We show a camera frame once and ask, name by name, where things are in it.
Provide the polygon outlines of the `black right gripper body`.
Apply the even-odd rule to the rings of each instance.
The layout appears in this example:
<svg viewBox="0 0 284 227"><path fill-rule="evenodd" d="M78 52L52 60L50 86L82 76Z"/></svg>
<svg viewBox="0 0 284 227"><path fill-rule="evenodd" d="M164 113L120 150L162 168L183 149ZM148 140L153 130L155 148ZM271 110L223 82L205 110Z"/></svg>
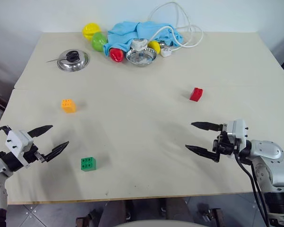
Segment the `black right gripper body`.
<svg viewBox="0 0 284 227"><path fill-rule="evenodd" d="M240 139L234 132L227 129L227 124L220 124L218 131L220 135L213 142L213 152L223 155L239 154Z"/></svg>

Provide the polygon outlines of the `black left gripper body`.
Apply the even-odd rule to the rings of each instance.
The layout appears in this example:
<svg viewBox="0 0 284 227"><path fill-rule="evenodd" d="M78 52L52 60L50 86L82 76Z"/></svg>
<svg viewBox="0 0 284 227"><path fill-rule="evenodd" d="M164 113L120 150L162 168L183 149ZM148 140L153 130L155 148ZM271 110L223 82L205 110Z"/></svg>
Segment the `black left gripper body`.
<svg viewBox="0 0 284 227"><path fill-rule="evenodd" d="M32 147L29 151L23 154L23 158L30 164L35 161L40 161L41 163L44 162L43 154L40 154L38 151L38 147L35 144L32 144Z"/></svg>

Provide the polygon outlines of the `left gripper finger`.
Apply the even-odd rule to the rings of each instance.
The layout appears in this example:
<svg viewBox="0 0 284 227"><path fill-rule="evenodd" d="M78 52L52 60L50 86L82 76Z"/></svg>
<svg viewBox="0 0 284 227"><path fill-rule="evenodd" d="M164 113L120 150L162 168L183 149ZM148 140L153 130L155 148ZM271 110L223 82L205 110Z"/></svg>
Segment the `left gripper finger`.
<svg viewBox="0 0 284 227"><path fill-rule="evenodd" d="M61 154L62 151L68 146L68 144L69 144L69 141L64 142L64 143L58 145L57 147L53 148L52 151L51 151L49 154L47 154L47 155L43 155L43 154L42 154L42 158L43 158L44 161L46 161L46 162L51 161L52 159L54 159L55 157L57 157L59 154Z"/></svg>
<svg viewBox="0 0 284 227"><path fill-rule="evenodd" d="M50 130L52 127L53 127L52 125L41 126L41 127L38 127L38 128L35 128L35 129L29 131L28 135L31 138L39 137L39 136L43 135L44 133L46 133L48 130Z"/></svg>

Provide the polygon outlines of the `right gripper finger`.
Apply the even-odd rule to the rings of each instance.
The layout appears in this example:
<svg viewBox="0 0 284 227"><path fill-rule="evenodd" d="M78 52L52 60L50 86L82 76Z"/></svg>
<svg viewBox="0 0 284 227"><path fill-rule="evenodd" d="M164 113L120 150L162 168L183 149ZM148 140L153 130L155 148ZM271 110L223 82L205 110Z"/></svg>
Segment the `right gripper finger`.
<svg viewBox="0 0 284 227"><path fill-rule="evenodd" d="M210 152L205 148L201 148L198 146L193 146L193 145L185 145L185 147L187 149L189 149L190 151L192 151L193 153L208 158L216 163L218 163L220 161L220 154L215 153L215 152Z"/></svg>
<svg viewBox="0 0 284 227"><path fill-rule="evenodd" d="M210 122L192 122L191 125L206 131L221 131L222 125Z"/></svg>

